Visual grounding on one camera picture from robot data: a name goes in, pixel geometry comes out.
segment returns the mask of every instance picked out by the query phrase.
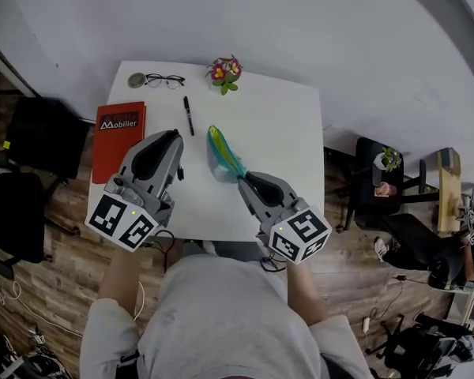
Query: black marker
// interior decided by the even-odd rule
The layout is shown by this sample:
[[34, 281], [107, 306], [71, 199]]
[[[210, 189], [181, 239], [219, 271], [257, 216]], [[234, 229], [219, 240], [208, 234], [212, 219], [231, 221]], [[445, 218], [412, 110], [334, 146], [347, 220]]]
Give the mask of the black marker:
[[193, 123], [191, 122], [190, 103], [188, 103], [188, 97], [185, 96], [183, 100], [184, 100], [184, 107], [186, 108], [186, 115], [188, 115], [188, 122], [190, 123], [191, 136], [195, 136]]

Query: red notebook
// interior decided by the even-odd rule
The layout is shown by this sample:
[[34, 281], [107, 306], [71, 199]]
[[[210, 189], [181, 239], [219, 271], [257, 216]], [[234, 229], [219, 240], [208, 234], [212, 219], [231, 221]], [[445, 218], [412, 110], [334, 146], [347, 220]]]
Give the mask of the red notebook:
[[144, 101], [98, 107], [93, 143], [93, 183], [105, 184], [119, 172], [128, 150], [144, 139], [144, 128]]

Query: potted flower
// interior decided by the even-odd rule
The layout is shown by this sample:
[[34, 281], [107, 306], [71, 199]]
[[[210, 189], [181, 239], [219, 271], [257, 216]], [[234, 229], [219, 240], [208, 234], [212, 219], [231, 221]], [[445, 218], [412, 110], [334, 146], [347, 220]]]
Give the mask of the potted flower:
[[239, 88], [235, 82], [240, 78], [243, 67], [234, 55], [231, 58], [218, 58], [210, 67], [211, 70], [205, 75], [211, 75], [214, 86], [221, 88], [221, 95], [227, 94], [228, 90], [237, 91]]
[[374, 159], [374, 165], [379, 170], [384, 170], [387, 173], [398, 168], [402, 163], [401, 154], [394, 148], [382, 148], [382, 153], [379, 153]]

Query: shoe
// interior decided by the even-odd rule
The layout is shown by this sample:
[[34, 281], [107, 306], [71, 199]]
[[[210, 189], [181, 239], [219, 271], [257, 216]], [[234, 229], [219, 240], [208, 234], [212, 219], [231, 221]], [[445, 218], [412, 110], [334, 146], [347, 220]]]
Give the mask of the shoe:
[[216, 247], [214, 246], [213, 242], [210, 242], [209, 240], [204, 240], [202, 242], [201, 248], [204, 249], [207, 254], [211, 254], [213, 256], [219, 257], [216, 252]]
[[383, 262], [383, 257], [384, 255], [388, 252], [389, 248], [388, 246], [385, 244], [385, 241], [380, 238], [380, 237], [377, 237], [375, 240], [374, 240], [374, 251], [376, 252], [376, 254], [378, 255], [378, 258], [381, 262]]

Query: plastic bag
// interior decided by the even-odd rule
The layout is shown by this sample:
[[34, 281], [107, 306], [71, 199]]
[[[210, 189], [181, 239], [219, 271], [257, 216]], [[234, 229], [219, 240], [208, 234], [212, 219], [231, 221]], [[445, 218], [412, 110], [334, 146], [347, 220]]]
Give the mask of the plastic bag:
[[215, 126], [207, 131], [207, 160], [214, 178], [219, 182], [237, 183], [246, 177], [246, 169], [228, 147], [223, 134]]

